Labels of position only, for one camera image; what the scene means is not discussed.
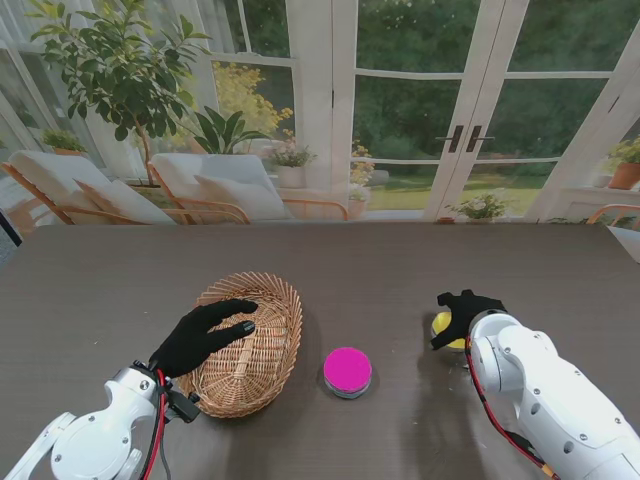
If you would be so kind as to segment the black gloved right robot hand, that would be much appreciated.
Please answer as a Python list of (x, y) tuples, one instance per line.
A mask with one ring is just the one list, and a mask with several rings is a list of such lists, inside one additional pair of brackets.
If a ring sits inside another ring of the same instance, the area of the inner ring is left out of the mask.
[(439, 306), (446, 306), (451, 313), (450, 324), (430, 342), (433, 350), (439, 350), (451, 342), (465, 339), (471, 324), (481, 314), (506, 313), (504, 304), (497, 299), (476, 295), (466, 289), (460, 295), (445, 292), (437, 297)]

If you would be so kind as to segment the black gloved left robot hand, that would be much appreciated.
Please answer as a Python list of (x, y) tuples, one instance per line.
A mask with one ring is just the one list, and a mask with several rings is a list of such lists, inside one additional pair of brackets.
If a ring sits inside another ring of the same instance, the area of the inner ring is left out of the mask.
[(198, 306), (185, 315), (149, 359), (152, 371), (178, 378), (197, 369), (208, 357), (234, 341), (251, 335), (255, 324), (243, 320), (220, 330), (212, 328), (237, 314), (253, 314), (258, 305), (250, 300), (229, 299)]

